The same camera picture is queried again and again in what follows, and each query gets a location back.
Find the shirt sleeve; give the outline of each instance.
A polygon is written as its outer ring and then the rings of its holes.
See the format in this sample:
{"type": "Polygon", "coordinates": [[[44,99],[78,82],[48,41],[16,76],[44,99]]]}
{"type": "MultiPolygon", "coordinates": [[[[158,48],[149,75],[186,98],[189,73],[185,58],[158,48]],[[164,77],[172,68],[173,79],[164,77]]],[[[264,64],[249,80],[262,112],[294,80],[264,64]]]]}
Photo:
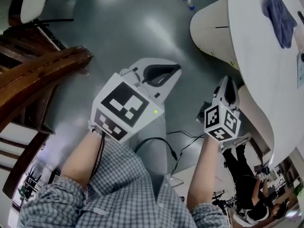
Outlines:
{"type": "Polygon", "coordinates": [[[202,203],[190,211],[198,228],[227,228],[223,211],[210,203],[202,203]]]}
{"type": "Polygon", "coordinates": [[[85,195],[78,183],[68,178],[46,185],[36,198],[22,207],[18,227],[74,227],[85,195]]]}

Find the forearm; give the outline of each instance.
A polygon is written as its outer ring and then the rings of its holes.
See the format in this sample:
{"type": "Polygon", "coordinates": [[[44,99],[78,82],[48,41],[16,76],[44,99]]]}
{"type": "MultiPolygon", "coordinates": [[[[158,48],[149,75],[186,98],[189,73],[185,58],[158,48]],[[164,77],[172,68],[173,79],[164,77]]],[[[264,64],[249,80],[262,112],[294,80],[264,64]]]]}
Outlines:
{"type": "Polygon", "coordinates": [[[253,206],[255,206],[259,202],[258,191],[260,188],[260,183],[261,183],[261,180],[257,179],[255,188],[253,189],[252,198],[251,198],[253,206]]]}
{"type": "Polygon", "coordinates": [[[267,179],[263,182],[263,195],[265,198],[268,197],[268,185],[267,185],[267,179]]]}
{"type": "Polygon", "coordinates": [[[62,168],[61,176],[76,181],[85,189],[90,181],[100,144],[101,137],[96,133],[88,132],[67,159],[62,168]]]}
{"type": "Polygon", "coordinates": [[[208,136],[205,138],[188,191],[187,207],[189,210],[200,203],[212,201],[218,148],[217,141],[208,136]]]}

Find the round table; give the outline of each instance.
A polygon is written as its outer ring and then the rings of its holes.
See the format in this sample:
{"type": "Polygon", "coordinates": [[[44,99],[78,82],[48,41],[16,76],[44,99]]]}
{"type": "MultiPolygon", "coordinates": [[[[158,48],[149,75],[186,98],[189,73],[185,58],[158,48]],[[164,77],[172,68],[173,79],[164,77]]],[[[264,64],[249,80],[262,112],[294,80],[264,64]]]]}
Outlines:
{"type": "MultiPolygon", "coordinates": [[[[270,19],[262,12],[263,1],[219,0],[194,15],[190,31],[202,51],[239,68],[245,83],[240,109],[260,126],[257,130],[262,136],[267,135],[264,139],[273,148],[270,167],[275,167],[304,135],[304,86],[297,88],[295,38],[291,48],[280,47],[270,19]],[[263,122],[253,112],[265,116],[263,122]]],[[[297,14],[304,14],[300,1],[283,2],[303,33],[297,14]]]]}

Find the blue cloth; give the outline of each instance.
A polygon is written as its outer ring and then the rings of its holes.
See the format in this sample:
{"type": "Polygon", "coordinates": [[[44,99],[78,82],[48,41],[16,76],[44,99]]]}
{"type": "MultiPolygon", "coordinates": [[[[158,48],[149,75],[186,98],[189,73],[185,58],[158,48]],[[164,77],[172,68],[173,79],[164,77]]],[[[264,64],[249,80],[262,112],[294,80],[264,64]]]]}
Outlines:
{"type": "Polygon", "coordinates": [[[284,48],[291,47],[294,27],[297,26],[282,0],[265,0],[262,6],[263,13],[268,17],[274,27],[275,35],[284,48]]]}

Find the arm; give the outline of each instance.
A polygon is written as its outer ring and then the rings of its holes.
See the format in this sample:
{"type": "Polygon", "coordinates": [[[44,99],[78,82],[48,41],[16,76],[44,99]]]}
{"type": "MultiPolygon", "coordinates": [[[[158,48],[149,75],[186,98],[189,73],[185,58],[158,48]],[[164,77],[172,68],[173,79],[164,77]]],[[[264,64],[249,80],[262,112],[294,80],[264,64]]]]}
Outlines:
{"type": "Polygon", "coordinates": [[[267,179],[263,182],[263,196],[264,198],[268,197],[268,185],[267,185],[267,179]]]}
{"type": "Polygon", "coordinates": [[[253,189],[252,198],[251,198],[253,206],[257,205],[257,203],[260,201],[260,199],[258,198],[260,183],[261,183],[261,180],[257,179],[255,188],[253,189]]]}
{"type": "Polygon", "coordinates": [[[187,208],[193,209],[201,203],[211,203],[215,186],[219,144],[206,136],[199,161],[194,171],[187,197],[187,208]]]}
{"type": "Polygon", "coordinates": [[[88,132],[67,159],[60,176],[74,180],[85,189],[90,181],[100,144],[100,136],[88,132]]]}
{"type": "Polygon", "coordinates": [[[22,207],[20,227],[75,227],[101,138],[88,133],[63,166],[57,182],[43,186],[36,198],[22,207]]]}

